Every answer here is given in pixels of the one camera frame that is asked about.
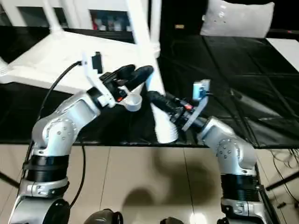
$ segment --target white pillow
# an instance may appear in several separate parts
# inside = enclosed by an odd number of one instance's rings
[[[209,0],[200,34],[263,38],[272,22],[274,3],[243,5]]]

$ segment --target black cable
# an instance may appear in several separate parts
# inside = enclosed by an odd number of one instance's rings
[[[73,205],[76,203],[80,193],[81,193],[81,190],[83,188],[83,185],[84,185],[84,180],[85,180],[85,171],[86,171],[86,152],[85,152],[85,146],[83,144],[83,141],[81,140],[81,138],[79,138],[80,140],[80,143],[81,143],[81,147],[82,147],[82,154],[83,154],[83,170],[82,170],[82,178],[81,178],[81,183],[80,183],[80,186],[79,186],[79,189],[73,199],[73,201],[71,202],[70,204],[70,209],[73,207]]]
[[[295,160],[296,160],[296,162],[297,162],[297,165],[299,166],[299,160],[298,160],[298,158],[297,158],[297,156],[296,156],[296,154],[295,154],[294,149],[291,148],[290,151],[291,151],[291,154],[293,154],[293,156],[294,156],[294,158],[295,158]]]
[[[57,86],[57,84],[61,81],[61,79],[70,71],[72,70],[74,67],[76,67],[77,65],[81,65],[82,62],[81,61],[77,61],[75,63],[73,63],[72,65],[70,65],[57,79],[56,81],[52,84],[52,86],[49,88],[48,92],[47,92],[47,95],[45,96],[45,98],[43,99],[43,102],[42,102],[42,105],[41,105],[41,108],[37,114],[37,119],[36,119],[36,122],[41,118],[41,115],[42,115],[42,110],[49,98],[49,95],[51,94],[51,92],[53,91],[53,89],[55,89],[55,87]],[[25,163],[28,162],[29,160],[29,157],[30,157],[30,153],[31,153],[31,150],[32,150],[32,147],[34,145],[34,141],[31,139],[30,141],[30,144],[28,146],[28,149],[27,149],[27,152],[26,152],[26,157],[25,157]],[[25,170],[23,170],[22,172],[22,179],[25,177]]]
[[[281,179],[283,179],[284,177],[282,176],[281,172],[279,171],[279,169],[277,168],[277,165],[276,165],[276,162],[275,162],[275,157],[273,157],[273,164],[274,164],[274,167],[279,175],[279,177]],[[288,186],[286,185],[286,183],[284,184],[285,185],[285,189],[287,191],[287,193],[289,194],[289,196],[296,202],[296,203],[299,203],[299,201],[294,197],[294,195],[291,193],[291,191],[289,190]]]

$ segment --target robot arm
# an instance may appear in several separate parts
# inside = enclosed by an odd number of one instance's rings
[[[66,176],[69,154],[78,133],[100,116],[106,106],[113,107],[123,99],[131,111],[140,108],[141,102],[135,105],[131,102],[136,100],[128,98],[141,98],[130,91],[148,78],[153,71],[151,66],[135,71],[135,66],[128,65],[97,78],[92,74],[95,67],[92,61],[95,58],[84,59],[82,64],[93,87],[65,100],[51,115],[34,125],[35,144],[30,160],[23,165],[26,174],[20,183],[10,224],[68,223],[70,207],[63,195],[69,186]]]
[[[264,204],[259,198],[255,164],[257,156],[251,144],[237,136],[234,130],[218,120],[198,117],[207,104],[208,85],[200,83],[198,107],[170,94],[166,97],[149,92],[150,101],[167,112],[171,121],[182,130],[191,128],[198,140],[211,148],[218,159],[221,173],[221,210],[226,215],[218,224],[269,224]]]

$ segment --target black fabric surface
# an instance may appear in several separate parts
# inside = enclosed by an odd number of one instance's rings
[[[130,33],[69,30],[125,42]],[[43,28],[4,28],[0,56],[10,62],[49,31]],[[236,124],[210,98],[202,116],[216,116],[232,126],[256,148],[299,147],[299,73],[266,39],[183,36],[161,41],[158,60],[165,89],[191,99],[192,84],[211,79],[211,92],[238,118]],[[23,144],[30,140],[39,106],[47,90],[24,84],[0,84],[0,143]],[[53,112],[70,94],[54,91],[43,115]],[[155,138],[150,104],[143,97],[138,112],[121,106],[105,109],[82,130],[86,144],[111,146],[159,146]],[[174,147],[198,147],[193,134],[180,132]]]

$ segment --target tiled floor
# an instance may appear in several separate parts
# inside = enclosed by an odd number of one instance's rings
[[[0,146],[0,170],[20,177],[26,146]],[[265,186],[279,180],[271,152],[258,150],[258,165]],[[274,150],[278,159],[288,151]],[[220,209],[221,185],[217,160],[211,150],[201,148],[86,147],[87,167],[83,190],[71,211],[71,224],[82,224],[98,209],[111,208],[124,215],[125,224],[159,224],[176,217],[185,224],[216,224]],[[287,168],[277,161],[283,176],[298,169],[295,161]],[[71,201],[82,174],[82,152],[73,147],[68,177],[71,185],[65,195]],[[288,184],[299,198],[299,180]],[[7,223],[16,189],[0,182],[0,223]],[[299,222],[299,211],[284,187],[269,192],[275,207],[286,202],[277,214],[282,224]]]

